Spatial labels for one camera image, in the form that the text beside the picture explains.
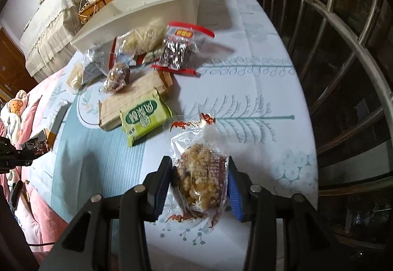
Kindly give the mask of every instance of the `snack bag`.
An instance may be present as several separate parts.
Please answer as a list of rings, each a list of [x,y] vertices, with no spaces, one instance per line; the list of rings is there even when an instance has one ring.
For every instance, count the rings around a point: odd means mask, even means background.
[[[146,27],[134,28],[126,34],[117,37],[115,47],[117,58],[121,56],[134,58],[140,54],[152,51],[161,44],[164,30],[165,26],[157,22]]]
[[[103,84],[103,92],[117,92],[128,85],[130,81],[130,68],[124,62],[115,62],[109,70],[108,76]]]
[[[135,100],[126,112],[120,111],[121,125],[127,134],[128,145],[132,147],[135,140],[157,128],[171,116],[172,111],[161,99],[156,88],[154,92]]]
[[[115,45],[116,39],[106,44],[92,45],[86,50],[82,59],[82,85],[101,75],[108,75],[115,63]]]
[[[210,233],[227,204],[229,154],[215,127],[215,112],[202,112],[202,108],[199,107],[199,118],[173,117],[164,129],[172,136],[172,202],[177,203],[182,220],[188,220],[188,225],[193,218],[199,222],[207,218],[202,230]],[[176,205],[170,209],[172,215],[177,211]]]
[[[69,91],[73,95],[78,94],[83,88],[82,74],[83,74],[83,65],[81,63],[76,63],[72,68],[71,73],[66,82],[66,84],[69,87]]]
[[[158,49],[149,51],[144,56],[144,58],[142,60],[142,64],[147,64],[147,63],[151,63],[151,62],[154,62],[154,61],[158,61],[160,59],[160,57],[161,57],[163,52],[164,52],[163,48],[158,48]]]
[[[193,53],[198,53],[205,38],[214,38],[209,29],[190,23],[171,21],[165,31],[162,45],[164,52],[158,65],[153,68],[165,68],[169,71],[196,75],[194,69],[187,69],[187,64]]]

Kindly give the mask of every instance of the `green snack package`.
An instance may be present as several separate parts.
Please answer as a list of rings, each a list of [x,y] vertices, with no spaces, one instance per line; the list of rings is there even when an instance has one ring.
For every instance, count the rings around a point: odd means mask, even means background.
[[[163,102],[156,88],[154,92],[141,96],[127,112],[120,111],[121,125],[127,134],[128,145],[132,147],[135,140],[157,128],[171,116],[172,111]]]

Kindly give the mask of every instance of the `blue floral tablecloth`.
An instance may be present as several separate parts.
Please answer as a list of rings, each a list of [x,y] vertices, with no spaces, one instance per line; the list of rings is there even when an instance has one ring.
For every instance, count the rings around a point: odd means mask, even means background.
[[[192,60],[201,77],[175,75],[168,105],[176,114],[195,114],[198,104],[215,109],[239,171],[274,194],[300,192],[316,207],[318,169],[309,113],[292,61],[267,15],[256,0],[200,0],[198,24],[216,37]],[[170,151],[161,128],[129,148],[121,128],[105,132],[98,127],[103,80],[76,97],[64,90],[70,65],[81,56],[75,54],[52,93],[54,101],[73,101],[54,152],[35,161],[31,171],[32,183],[66,221],[91,194],[114,196],[142,182]],[[209,235],[198,226],[175,230],[162,219],[146,223],[152,267],[241,270],[249,228],[231,212]],[[281,265],[280,221],[278,239]]]

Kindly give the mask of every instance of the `white box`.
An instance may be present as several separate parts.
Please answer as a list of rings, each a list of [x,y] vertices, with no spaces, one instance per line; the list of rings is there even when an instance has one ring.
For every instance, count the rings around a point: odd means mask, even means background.
[[[113,0],[79,30],[71,44],[80,52],[105,44],[133,28],[159,21],[196,24],[199,0]]]

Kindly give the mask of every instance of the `door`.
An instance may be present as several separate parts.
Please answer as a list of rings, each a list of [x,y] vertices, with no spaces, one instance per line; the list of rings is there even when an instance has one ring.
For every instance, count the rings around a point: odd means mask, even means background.
[[[8,38],[3,29],[0,30],[0,86],[11,94],[11,98],[23,89],[29,92],[37,85],[26,69],[24,55]]]

